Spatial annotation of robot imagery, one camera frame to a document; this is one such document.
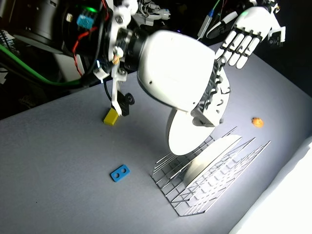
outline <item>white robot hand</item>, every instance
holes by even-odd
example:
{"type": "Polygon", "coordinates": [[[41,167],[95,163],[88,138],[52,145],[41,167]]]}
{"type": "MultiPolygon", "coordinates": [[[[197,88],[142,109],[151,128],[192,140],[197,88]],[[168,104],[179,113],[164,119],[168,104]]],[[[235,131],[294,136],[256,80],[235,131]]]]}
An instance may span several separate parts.
{"type": "Polygon", "coordinates": [[[256,46],[269,34],[279,33],[278,44],[285,41],[285,27],[280,27],[274,11],[279,7],[275,4],[271,13],[267,8],[255,6],[244,11],[236,20],[232,31],[218,49],[215,59],[223,57],[230,66],[242,68],[256,46]]]}

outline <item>plate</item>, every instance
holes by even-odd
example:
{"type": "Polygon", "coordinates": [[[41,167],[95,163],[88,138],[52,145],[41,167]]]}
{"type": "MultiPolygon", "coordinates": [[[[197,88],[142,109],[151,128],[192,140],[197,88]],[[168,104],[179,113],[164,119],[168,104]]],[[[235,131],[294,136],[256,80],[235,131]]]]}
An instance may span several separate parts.
{"type": "Polygon", "coordinates": [[[173,109],[167,123],[168,145],[175,155],[185,155],[203,143],[215,129],[193,125],[189,112],[173,109]]]}
{"type": "Polygon", "coordinates": [[[191,163],[187,170],[183,183],[190,187],[203,174],[219,162],[242,139],[238,135],[222,137],[203,150],[191,163]]]}

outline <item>wire dish rack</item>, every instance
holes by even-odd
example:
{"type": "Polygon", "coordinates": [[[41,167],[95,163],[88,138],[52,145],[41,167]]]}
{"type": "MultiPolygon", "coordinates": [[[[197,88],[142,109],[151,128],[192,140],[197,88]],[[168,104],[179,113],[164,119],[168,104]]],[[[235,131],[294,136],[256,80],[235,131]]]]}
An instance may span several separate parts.
{"type": "MultiPolygon", "coordinates": [[[[223,137],[231,134],[236,128],[223,137]]],[[[214,166],[188,188],[183,184],[183,177],[192,161],[215,141],[211,136],[187,155],[176,156],[169,153],[157,161],[152,179],[179,216],[202,214],[209,210],[271,142],[268,141],[251,153],[241,156],[242,150],[254,140],[255,138],[246,141],[223,156],[219,162],[213,162],[214,166]]]]}

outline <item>gray table surface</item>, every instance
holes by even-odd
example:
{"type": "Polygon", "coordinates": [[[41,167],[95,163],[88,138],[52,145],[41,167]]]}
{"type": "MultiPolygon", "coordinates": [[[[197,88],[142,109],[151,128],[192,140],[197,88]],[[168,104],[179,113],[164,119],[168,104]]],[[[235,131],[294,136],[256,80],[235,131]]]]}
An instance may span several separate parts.
{"type": "Polygon", "coordinates": [[[101,121],[110,106],[102,85],[0,122],[0,233],[228,233],[311,134],[312,99],[254,55],[226,72],[232,93],[213,136],[238,126],[244,140],[257,137],[246,152],[272,143],[209,212],[178,217],[151,179],[168,153],[170,108],[134,73],[122,88],[136,103],[114,127],[101,121]],[[121,164],[131,173],[114,183],[109,173],[121,164]]]}

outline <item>blue block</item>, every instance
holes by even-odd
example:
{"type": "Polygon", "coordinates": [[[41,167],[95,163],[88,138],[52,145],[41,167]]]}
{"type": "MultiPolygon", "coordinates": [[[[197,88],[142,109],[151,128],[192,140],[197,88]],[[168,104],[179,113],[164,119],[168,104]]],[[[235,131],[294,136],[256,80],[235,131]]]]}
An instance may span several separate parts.
{"type": "Polygon", "coordinates": [[[80,15],[77,19],[77,25],[86,29],[91,29],[94,23],[94,19],[80,15]]]}
{"type": "Polygon", "coordinates": [[[126,165],[122,165],[121,167],[119,167],[118,169],[114,170],[111,173],[111,178],[113,179],[113,181],[118,182],[122,178],[127,176],[129,173],[130,173],[129,168],[126,165]]]}

